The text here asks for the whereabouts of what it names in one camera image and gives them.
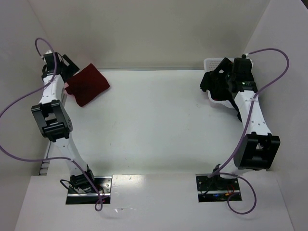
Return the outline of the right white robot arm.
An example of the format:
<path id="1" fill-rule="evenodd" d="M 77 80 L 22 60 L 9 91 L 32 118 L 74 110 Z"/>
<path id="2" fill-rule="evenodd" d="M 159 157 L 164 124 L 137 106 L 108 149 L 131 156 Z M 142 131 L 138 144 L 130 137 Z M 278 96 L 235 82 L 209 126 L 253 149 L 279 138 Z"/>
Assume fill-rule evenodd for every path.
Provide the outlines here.
<path id="1" fill-rule="evenodd" d="M 268 128 L 260 108 L 252 67 L 252 61 L 242 55 L 233 61 L 224 58 L 214 71 L 216 74 L 223 70 L 227 92 L 244 130 L 231 156 L 210 177 L 222 175 L 222 170 L 226 170 L 226 178 L 235 178 L 249 171 L 268 170 L 279 149 L 280 138 Z"/>

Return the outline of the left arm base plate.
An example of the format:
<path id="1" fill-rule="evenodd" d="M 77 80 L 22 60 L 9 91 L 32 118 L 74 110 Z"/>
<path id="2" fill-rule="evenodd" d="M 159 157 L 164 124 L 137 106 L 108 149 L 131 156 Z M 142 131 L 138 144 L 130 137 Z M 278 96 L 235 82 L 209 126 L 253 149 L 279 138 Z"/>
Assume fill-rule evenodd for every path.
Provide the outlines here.
<path id="1" fill-rule="evenodd" d="M 94 205 L 99 200 L 98 194 L 91 187 L 86 192 L 81 188 L 74 187 L 66 180 L 62 182 L 67 184 L 65 186 L 67 189 L 66 205 Z M 103 204 L 110 204 L 112 176 L 96 176 L 94 177 L 94 185 L 103 197 Z"/>

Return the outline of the dark red t shirt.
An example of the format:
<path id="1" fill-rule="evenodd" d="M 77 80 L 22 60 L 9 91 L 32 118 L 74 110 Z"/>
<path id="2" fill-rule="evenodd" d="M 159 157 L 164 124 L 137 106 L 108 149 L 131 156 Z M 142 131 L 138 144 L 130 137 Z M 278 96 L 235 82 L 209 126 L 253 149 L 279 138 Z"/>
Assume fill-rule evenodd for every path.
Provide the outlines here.
<path id="1" fill-rule="evenodd" d="M 75 98 L 80 107 L 84 107 L 110 88 L 107 79 L 93 64 L 67 80 L 67 84 L 67 92 Z"/>

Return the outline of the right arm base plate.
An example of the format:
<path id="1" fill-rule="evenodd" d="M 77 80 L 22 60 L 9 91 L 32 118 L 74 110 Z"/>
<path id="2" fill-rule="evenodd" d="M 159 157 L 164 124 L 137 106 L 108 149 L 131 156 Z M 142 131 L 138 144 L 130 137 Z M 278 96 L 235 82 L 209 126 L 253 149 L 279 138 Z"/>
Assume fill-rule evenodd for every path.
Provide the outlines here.
<path id="1" fill-rule="evenodd" d="M 226 202 L 241 201 L 241 193 L 238 180 L 225 179 L 221 176 L 208 177 L 208 174 L 196 174 L 196 187 L 198 191 L 198 201 L 205 202 Z"/>

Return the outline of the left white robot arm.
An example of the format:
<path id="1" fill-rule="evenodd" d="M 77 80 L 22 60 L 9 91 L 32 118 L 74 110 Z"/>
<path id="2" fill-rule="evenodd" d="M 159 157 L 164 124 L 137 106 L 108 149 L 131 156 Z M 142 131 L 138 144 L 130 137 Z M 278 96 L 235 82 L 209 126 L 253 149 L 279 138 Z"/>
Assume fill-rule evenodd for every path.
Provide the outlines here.
<path id="1" fill-rule="evenodd" d="M 46 64 L 42 69 L 42 80 L 46 87 L 39 103 L 31 107 L 32 115 L 42 136 L 53 142 L 66 158 L 73 190 L 93 192 L 93 173 L 74 144 L 73 124 L 62 104 L 64 84 L 79 68 L 67 55 L 51 51 L 43 55 L 43 60 Z"/>

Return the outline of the black t shirt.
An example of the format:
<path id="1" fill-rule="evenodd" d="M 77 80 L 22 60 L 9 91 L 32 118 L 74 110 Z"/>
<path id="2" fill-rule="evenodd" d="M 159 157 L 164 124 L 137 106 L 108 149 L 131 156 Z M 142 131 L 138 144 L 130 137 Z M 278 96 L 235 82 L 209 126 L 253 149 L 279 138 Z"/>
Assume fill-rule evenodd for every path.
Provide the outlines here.
<path id="1" fill-rule="evenodd" d="M 200 89 L 203 92 L 207 92 L 208 98 L 212 103 L 235 109 L 238 119 L 242 122 L 238 106 L 235 104 L 232 94 L 228 90 L 224 73 L 216 71 L 205 72 L 200 83 Z"/>

